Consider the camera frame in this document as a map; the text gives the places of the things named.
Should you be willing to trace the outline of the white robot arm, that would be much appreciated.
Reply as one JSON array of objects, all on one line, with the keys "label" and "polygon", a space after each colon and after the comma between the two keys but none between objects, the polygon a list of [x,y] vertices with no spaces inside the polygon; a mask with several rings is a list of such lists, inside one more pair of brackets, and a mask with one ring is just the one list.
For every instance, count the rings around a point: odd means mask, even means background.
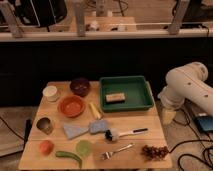
[{"label": "white robot arm", "polygon": [[207,78],[208,69],[201,62],[173,68],[166,74],[166,86],[158,94],[164,125],[171,123],[186,99],[213,116],[213,87],[205,83]]}]

